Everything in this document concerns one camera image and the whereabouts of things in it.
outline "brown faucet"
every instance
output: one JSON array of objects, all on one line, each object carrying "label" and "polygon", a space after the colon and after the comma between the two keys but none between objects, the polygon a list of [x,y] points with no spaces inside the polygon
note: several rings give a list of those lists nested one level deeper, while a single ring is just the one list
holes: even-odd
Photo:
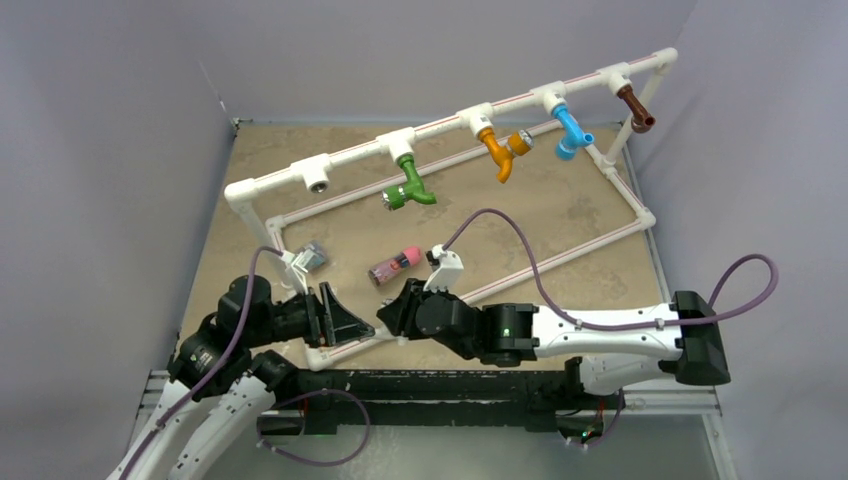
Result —
[{"label": "brown faucet", "polygon": [[633,94],[633,87],[631,85],[625,85],[618,90],[616,93],[618,98],[624,100],[624,103],[630,107],[630,111],[633,112],[633,119],[630,121],[630,125],[633,127],[633,131],[636,133],[645,133],[657,123],[657,120],[648,113],[648,109],[642,105],[642,102],[636,98],[636,95]]}]

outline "white wall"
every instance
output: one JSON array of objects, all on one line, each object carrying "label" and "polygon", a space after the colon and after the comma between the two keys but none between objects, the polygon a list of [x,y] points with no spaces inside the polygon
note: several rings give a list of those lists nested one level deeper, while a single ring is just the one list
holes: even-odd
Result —
[{"label": "white wall", "polygon": [[166,2],[0,5],[0,478],[103,478],[164,366],[231,134]]},{"label": "white wall", "polygon": [[[848,5],[702,1],[634,158],[673,288],[708,294],[761,251],[781,284],[724,322],[733,381],[719,389],[743,479],[845,478],[848,456]],[[765,284],[761,266],[718,303]]]},{"label": "white wall", "polygon": [[[415,123],[671,46],[695,0],[178,3],[231,115]],[[600,89],[572,107],[625,114]]]}]

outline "bottle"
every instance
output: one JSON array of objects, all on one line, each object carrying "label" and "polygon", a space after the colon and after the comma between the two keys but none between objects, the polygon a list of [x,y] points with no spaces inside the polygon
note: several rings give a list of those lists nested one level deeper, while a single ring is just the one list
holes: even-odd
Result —
[{"label": "bottle", "polygon": [[368,270],[368,277],[375,287],[393,279],[401,270],[417,265],[421,261],[421,249],[408,247],[388,260],[384,260]]}]

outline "orange faucet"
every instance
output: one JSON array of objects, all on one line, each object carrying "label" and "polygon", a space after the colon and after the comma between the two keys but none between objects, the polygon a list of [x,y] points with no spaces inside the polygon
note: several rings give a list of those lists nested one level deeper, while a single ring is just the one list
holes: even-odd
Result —
[{"label": "orange faucet", "polygon": [[492,160],[500,167],[497,178],[501,183],[506,183],[509,180],[509,175],[512,173],[512,160],[515,157],[520,157],[529,152],[533,148],[533,137],[527,130],[519,130],[509,136],[505,146],[501,146],[495,138],[495,132],[492,127],[486,127],[480,130],[477,138],[486,145],[489,149],[489,155]]}]

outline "beige board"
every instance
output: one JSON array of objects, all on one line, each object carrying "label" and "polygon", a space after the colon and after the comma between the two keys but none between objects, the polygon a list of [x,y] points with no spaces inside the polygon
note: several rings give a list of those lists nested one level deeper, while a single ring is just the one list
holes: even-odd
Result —
[{"label": "beige board", "polygon": [[[233,148],[225,184],[258,178],[287,167],[294,161],[320,153],[332,153],[391,131],[389,127],[243,126]],[[592,130],[596,145],[606,151],[615,135],[607,129]],[[504,136],[510,130],[499,129]],[[516,159],[512,176],[499,183],[497,167],[488,155],[469,160],[424,177],[425,186],[436,193],[436,205],[410,203],[387,211],[373,195],[319,214],[285,229],[286,248],[295,250],[310,240],[319,241],[330,261],[310,275],[317,288],[328,281],[342,305],[362,319],[380,325],[375,312],[382,301],[397,296],[405,278],[426,279],[426,261],[408,269],[386,285],[375,288],[367,270],[375,263],[416,245],[422,251],[445,242],[460,224],[480,208],[492,207],[510,215],[524,230],[538,260],[548,258],[622,227],[635,219],[633,211],[615,188],[581,151],[569,162],[554,154],[561,130],[539,135],[536,147]],[[467,130],[446,133],[415,145],[416,164],[424,165],[478,145]],[[618,168],[623,172],[622,161]],[[260,197],[255,203],[263,220],[331,198],[331,196],[397,175],[400,170],[388,156],[372,157],[329,173],[330,188],[323,194],[306,190],[302,182],[286,185]],[[247,272],[257,247],[241,219],[220,196],[212,226],[192,288],[183,323],[184,338],[200,320],[215,310],[229,283]],[[479,217],[453,245],[465,266],[453,290],[461,295],[528,266],[518,236],[500,218]],[[285,298],[267,261],[258,273],[275,282],[275,299]],[[635,308],[661,301],[656,274],[642,234],[634,234],[542,275],[547,291],[563,308]],[[511,287],[480,302],[532,302],[543,304],[532,280]],[[303,342],[274,344],[286,358],[305,367]],[[525,362],[522,370],[561,369],[566,358]],[[490,369],[477,360],[466,361],[432,340],[394,342],[372,348],[340,362],[336,368],[354,369]]]}]

